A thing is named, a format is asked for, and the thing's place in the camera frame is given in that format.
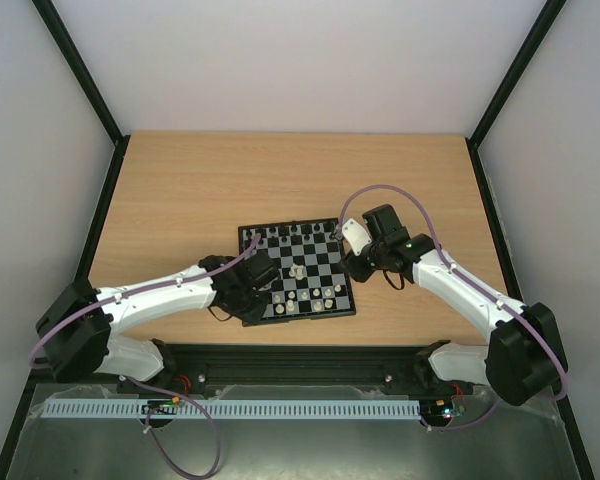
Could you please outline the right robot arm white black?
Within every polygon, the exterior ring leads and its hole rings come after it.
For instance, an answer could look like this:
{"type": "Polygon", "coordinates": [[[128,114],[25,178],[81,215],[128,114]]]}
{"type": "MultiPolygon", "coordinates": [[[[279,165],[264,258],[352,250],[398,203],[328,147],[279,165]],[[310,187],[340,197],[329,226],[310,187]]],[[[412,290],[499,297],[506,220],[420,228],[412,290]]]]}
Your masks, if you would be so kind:
{"type": "Polygon", "coordinates": [[[363,220],[340,221],[338,237],[349,247],[340,262],[354,281],[375,272],[395,273],[443,300],[484,338],[485,345],[439,341],[424,351],[416,379],[435,392],[449,381],[490,386],[510,405],[520,406],[547,388],[566,387],[566,360],[552,311],[526,305],[490,287],[459,265],[429,235],[412,236],[388,204],[363,220]]]}

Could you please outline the black magnetic chess board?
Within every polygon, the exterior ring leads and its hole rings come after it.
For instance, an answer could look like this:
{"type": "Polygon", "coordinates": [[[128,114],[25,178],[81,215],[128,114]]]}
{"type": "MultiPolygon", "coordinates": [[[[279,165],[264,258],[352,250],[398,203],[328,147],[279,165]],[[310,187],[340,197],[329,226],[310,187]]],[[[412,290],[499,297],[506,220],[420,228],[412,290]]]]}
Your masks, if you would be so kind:
{"type": "MultiPolygon", "coordinates": [[[[239,249],[245,250],[239,240],[239,249]]],[[[287,323],[294,320],[323,319],[352,316],[356,313],[351,281],[339,267],[344,256],[341,240],[317,245],[293,245],[280,247],[255,247],[266,252],[279,268],[279,278],[267,287],[269,305],[257,326],[287,323]],[[294,266],[304,268],[304,278],[296,280],[290,275],[294,266]],[[340,284],[342,291],[334,292],[340,284]],[[296,303],[294,312],[287,312],[286,302],[296,303]]]]}

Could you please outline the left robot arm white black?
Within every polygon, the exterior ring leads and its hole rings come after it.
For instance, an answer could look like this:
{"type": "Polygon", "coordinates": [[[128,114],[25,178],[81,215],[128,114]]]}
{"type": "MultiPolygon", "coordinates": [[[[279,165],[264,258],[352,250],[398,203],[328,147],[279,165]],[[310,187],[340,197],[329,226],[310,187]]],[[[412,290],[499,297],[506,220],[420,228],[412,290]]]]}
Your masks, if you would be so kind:
{"type": "Polygon", "coordinates": [[[279,277],[266,253],[209,255],[172,275],[135,285],[97,289],[88,279],[69,284],[36,324],[33,353],[59,383],[91,374],[132,377],[141,382],[167,368],[157,340],[138,341],[125,331],[174,313],[216,307],[244,323],[262,319],[265,289],[279,277]]]}

